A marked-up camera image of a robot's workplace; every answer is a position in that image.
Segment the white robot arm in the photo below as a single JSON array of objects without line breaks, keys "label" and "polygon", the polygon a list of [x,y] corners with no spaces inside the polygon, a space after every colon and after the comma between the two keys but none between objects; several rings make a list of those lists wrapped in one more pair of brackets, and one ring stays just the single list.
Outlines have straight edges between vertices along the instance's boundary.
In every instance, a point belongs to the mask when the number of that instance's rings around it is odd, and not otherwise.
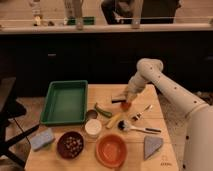
[{"label": "white robot arm", "polygon": [[140,59],[136,73],[124,89],[126,100],[132,102],[147,83],[154,84],[188,117],[183,157],[185,171],[213,171],[213,105],[165,76],[162,70],[161,60]]}]

